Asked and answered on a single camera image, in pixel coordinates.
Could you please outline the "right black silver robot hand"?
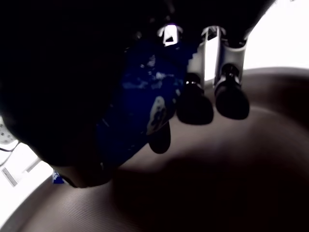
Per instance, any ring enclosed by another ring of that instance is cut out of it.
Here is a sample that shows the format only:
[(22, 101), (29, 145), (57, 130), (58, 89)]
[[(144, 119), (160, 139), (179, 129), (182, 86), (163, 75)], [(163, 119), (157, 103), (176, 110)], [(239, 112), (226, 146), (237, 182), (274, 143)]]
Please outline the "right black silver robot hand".
[[(3, 0), (4, 126), (75, 188), (109, 182), (145, 145), (165, 153), (170, 120), (245, 119), (247, 38), (270, 0)], [(216, 104), (205, 45), (219, 39)]]

